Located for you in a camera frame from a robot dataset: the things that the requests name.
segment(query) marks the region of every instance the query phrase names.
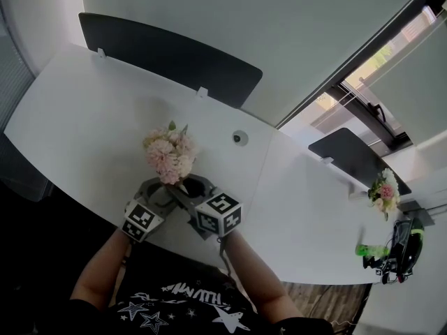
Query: white bracket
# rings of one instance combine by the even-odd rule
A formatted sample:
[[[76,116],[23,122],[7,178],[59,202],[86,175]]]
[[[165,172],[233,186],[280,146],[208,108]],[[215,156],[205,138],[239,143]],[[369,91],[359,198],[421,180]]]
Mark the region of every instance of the white bracket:
[[[331,158],[330,156],[327,158],[321,158],[321,162],[325,165],[332,164],[333,161],[334,161],[334,158]]]
[[[100,58],[102,58],[102,59],[107,57],[105,55],[105,52],[104,52],[104,50],[102,48],[98,48],[98,54],[99,54]]]
[[[198,99],[204,99],[208,97],[208,90],[206,88],[201,87],[198,89],[196,96]]]
[[[349,200],[368,200],[368,192],[364,190],[360,190],[356,185],[349,183],[349,191],[348,191],[348,199]]]

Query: forearm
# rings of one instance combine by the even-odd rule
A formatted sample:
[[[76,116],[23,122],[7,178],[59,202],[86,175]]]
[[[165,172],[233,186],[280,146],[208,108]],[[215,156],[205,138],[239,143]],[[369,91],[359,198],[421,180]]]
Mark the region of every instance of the forearm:
[[[71,299],[82,299],[104,310],[115,286],[129,238],[120,230],[88,262],[75,285]]]
[[[238,231],[228,235],[225,250],[248,296],[268,320],[302,316],[278,277]]]

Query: green object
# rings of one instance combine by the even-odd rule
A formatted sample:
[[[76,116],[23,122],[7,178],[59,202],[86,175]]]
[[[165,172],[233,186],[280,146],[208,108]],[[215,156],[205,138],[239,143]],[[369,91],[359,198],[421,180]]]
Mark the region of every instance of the green object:
[[[356,255],[382,258],[390,255],[390,250],[385,246],[367,246],[366,244],[359,244],[356,247]]]
[[[168,129],[169,129],[170,131],[174,131],[176,128],[177,128],[177,126],[175,125],[174,121],[171,120],[170,123],[169,123],[169,127],[168,127]]]
[[[186,132],[188,131],[188,124],[184,126],[182,132],[180,133],[180,135],[186,135]]]
[[[410,235],[420,235],[421,241],[424,239],[424,234],[424,230],[421,230],[420,228],[414,228],[410,231]]]

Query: curved desk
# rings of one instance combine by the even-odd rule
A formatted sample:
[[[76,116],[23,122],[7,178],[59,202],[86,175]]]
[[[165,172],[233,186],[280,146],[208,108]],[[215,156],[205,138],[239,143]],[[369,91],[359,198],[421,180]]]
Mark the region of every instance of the curved desk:
[[[291,139],[192,89],[110,57],[69,45],[38,76],[6,135],[51,182],[118,225],[124,205],[155,174],[145,162],[146,133],[175,120],[200,147],[193,172],[243,201],[242,232],[281,280],[354,284],[378,280],[354,255],[364,241],[385,244],[385,223],[348,185]],[[239,147],[232,134],[243,130]],[[203,241],[176,210],[149,241],[223,267],[215,237]]]

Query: green leaf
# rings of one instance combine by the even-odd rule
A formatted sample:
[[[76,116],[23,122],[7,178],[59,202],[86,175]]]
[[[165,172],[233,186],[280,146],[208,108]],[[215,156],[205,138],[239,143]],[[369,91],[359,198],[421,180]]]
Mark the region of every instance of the green leaf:
[[[188,124],[184,126],[182,132],[180,133],[180,135],[186,135],[186,132],[188,131]]]
[[[169,129],[170,131],[174,131],[176,128],[177,128],[177,126],[175,125],[174,121],[171,120],[170,123],[169,123],[169,127],[168,127],[168,129]]]

